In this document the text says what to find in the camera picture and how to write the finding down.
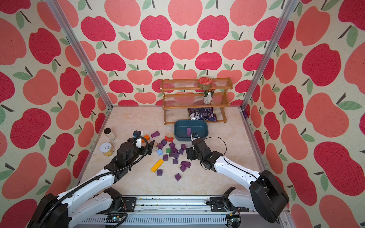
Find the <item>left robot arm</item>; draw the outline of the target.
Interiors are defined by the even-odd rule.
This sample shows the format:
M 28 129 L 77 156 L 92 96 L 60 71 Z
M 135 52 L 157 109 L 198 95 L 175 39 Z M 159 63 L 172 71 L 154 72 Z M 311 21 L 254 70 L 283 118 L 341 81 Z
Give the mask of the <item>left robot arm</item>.
M 69 191 L 49 193 L 38 204 L 29 228 L 73 228 L 95 214 L 120 217 L 123 223 L 134 210 L 132 203 L 125 203 L 121 193 L 112 185 L 121 180 L 132 166 L 151 154 L 154 141 L 144 137 L 129 138 L 121 144 L 112 161 L 96 176 Z

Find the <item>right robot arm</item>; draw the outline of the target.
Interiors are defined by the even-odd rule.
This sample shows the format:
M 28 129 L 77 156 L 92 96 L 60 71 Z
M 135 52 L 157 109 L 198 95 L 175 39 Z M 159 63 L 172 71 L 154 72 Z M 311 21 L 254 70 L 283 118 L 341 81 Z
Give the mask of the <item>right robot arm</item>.
M 191 135 L 192 147 L 186 149 L 188 160 L 198 160 L 205 170 L 225 175 L 236 181 L 250 195 L 235 187 L 229 188 L 219 202 L 209 201 L 214 208 L 224 209 L 230 214 L 239 210 L 255 210 L 270 223 L 279 223 L 279 216 L 289 203 L 289 197 L 274 175 L 268 171 L 253 171 L 211 151 L 203 138 Z

